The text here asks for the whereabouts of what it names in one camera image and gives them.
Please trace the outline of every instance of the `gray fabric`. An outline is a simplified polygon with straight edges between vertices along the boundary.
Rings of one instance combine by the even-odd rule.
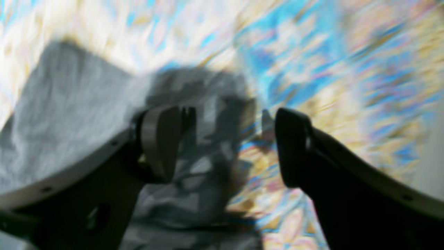
[[[174,182],[141,192],[122,250],[258,249],[257,235],[221,227],[248,105],[242,78],[227,73],[180,69],[133,77],[75,46],[49,45],[0,133],[0,194],[69,167],[128,127],[142,108],[162,104],[194,106],[198,122],[183,136]]]
[[[72,45],[49,45],[0,134],[0,194],[69,167],[128,127],[150,82]]]
[[[252,115],[245,113],[244,82],[193,69],[161,74],[153,86],[148,106],[195,107],[197,123],[183,135],[173,183],[146,185],[140,193],[121,250],[260,249],[257,235],[232,235],[222,226],[240,123]]]

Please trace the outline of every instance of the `colorful patterned fabric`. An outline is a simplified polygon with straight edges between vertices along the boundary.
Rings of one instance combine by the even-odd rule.
[[[256,117],[244,119],[227,210],[255,219],[236,222],[260,231],[266,250],[327,249],[310,199],[281,181],[273,115],[303,111],[409,183],[441,95],[442,8],[435,0],[0,0],[0,127],[52,40],[132,74],[182,66],[243,74]]]

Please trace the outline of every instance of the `blurry background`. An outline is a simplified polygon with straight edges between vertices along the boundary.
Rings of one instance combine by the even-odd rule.
[[[429,156],[442,144],[431,131],[442,127],[443,14],[439,0],[0,0],[0,127],[53,40],[136,76],[184,66],[243,76],[255,115],[242,119],[227,209],[254,219],[238,223],[265,249],[324,249],[309,198],[280,179],[275,111],[305,112],[384,173],[443,198],[441,160]]]

